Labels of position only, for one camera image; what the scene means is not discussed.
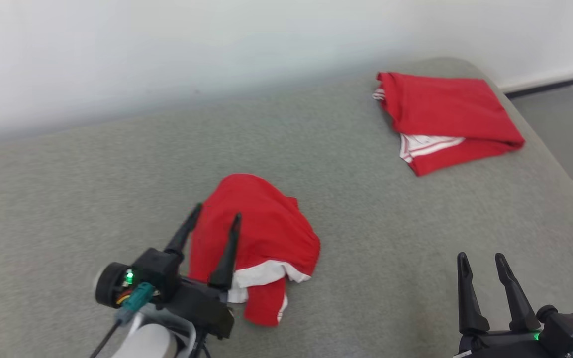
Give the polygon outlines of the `dark wall baseboard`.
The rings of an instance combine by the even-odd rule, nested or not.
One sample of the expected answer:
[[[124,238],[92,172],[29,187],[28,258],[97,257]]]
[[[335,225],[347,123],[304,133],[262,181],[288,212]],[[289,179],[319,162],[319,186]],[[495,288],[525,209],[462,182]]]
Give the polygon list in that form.
[[[546,91],[553,91],[565,88],[573,87],[573,79],[557,81],[549,84],[534,86],[531,88],[519,89],[519,90],[511,90],[511,91],[504,91],[503,94],[510,100],[518,99],[521,97],[525,97],[528,95],[535,95],[539,93],[544,93]]]

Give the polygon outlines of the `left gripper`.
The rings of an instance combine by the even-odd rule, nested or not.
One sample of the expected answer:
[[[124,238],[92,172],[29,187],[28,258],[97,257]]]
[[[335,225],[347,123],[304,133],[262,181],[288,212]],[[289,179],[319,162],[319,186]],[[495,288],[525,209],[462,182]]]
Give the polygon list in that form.
[[[198,202],[166,245],[167,254],[184,259],[185,245],[197,225],[201,211],[202,202]],[[181,281],[175,293],[175,315],[218,339],[230,338],[235,322],[227,302],[221,301],[220,291],[229,291],[232,287],[240,229],[241,213],[237,213],[220,260],[209,276],[209,287],[198,282]]]

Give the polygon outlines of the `red shorts white stripe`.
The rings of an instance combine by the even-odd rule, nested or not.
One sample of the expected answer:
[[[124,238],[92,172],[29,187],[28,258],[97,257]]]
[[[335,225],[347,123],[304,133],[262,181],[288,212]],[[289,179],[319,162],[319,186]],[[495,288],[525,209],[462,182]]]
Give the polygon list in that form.
[[[249,173],[226,176],[203,202],[191,233],[189,278],[207,282],[216,269],[234,218],[241,214],[230,303],[245,304],[244,317],[277,326],[288,306],[288,280],[311,279],[321,244],[298,200]]]

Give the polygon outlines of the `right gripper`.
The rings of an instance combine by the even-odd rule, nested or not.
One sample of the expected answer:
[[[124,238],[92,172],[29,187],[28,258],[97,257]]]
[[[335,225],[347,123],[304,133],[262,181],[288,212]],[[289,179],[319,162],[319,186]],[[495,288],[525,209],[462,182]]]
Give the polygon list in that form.
[[[541,324],[507,258],[496,253],[495,263],[506,292],[511,332],[488,332],[489,322],[480,312],[468,256],[460,252],[457,255],[459,332],[463,336],[455,358],[548,358],[538,333],[534,332]]]

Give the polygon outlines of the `red jersey white sleeves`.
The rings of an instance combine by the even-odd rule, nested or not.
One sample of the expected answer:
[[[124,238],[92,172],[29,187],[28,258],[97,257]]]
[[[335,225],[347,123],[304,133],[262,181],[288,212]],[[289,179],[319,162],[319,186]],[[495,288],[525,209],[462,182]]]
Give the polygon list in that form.
[[[523,148],[525,138],[482,79],[380,72],[373,98],[400,135],[400,158],[418,177]]]

